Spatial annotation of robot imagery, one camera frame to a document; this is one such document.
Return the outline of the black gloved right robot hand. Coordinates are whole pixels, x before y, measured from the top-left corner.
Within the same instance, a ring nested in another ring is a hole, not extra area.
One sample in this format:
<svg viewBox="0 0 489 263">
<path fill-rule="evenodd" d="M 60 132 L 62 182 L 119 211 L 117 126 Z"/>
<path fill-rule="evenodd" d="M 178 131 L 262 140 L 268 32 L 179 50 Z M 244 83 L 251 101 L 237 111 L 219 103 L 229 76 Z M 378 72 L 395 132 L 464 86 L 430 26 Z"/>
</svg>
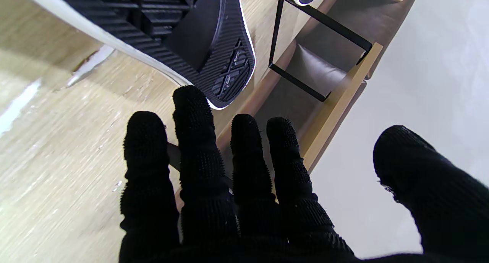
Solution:
<svg viewBox="0 0 489 263">
<path fill-rule="evenodd" d="M 127 183 L 120 200 L 125 235 L 119 262 L 362 262 L 319 204 L 289 120 L 267 122 L 273 193 L 255 119 L 234 117 L 230 193 L 206 97 L 189 85 L 175 89 L 173 102 L 183 207 L 176 206 L 169 178 L 165 125 L 153 112 L 135 112 L 123 143 Z M 487 186 L 401 125 L 382 132 L 372 160 L 381 185 L 410 211 L 423 252 L 367 263 L 488 262 Z"/>
</svg>

